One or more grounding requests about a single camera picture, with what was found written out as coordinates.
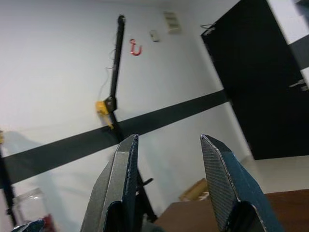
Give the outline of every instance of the glass jar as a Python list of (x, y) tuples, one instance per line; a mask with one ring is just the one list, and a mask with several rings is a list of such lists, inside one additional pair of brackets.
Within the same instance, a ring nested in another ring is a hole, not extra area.
[(53, 218), (46, 207), (45, 196), (39, 188), (15, 197), (13, 212), (18, 225), (43, 219), (45, 222), (43, 232), (56, 232)]

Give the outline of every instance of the floor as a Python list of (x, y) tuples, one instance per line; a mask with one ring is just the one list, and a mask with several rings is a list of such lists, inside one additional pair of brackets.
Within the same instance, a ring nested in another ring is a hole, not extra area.
[(309, 189), (309, 156), (243, 160), (264, 193)]

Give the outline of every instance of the wooden table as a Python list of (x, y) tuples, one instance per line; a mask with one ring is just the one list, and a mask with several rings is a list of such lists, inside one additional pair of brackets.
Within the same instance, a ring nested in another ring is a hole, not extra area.
[[(286, 232), (309, 231), (309, 189), (266, 194)], [(171, 204), (155, 222), (166, 232), (218, 232), (210, 200)]]

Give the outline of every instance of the black stripe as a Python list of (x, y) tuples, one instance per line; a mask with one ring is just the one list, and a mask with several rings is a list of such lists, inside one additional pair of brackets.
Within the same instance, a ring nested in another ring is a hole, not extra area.
[(300, 69), (309, 67), (309, 35), (290, 44)]
[[(145, 134), (227, 102), (223, 90), (121, 121), (125, 137)], [(103, 127), (4, 158), (13, 183), (46, 172), (117, 144)]]

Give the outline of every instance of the black door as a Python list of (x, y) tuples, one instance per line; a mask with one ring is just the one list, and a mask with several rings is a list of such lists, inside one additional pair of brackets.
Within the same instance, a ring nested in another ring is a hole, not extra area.
[(241, 0), (202, 38), (254, 158), (308, 155), (309, 92), (267, 1)]

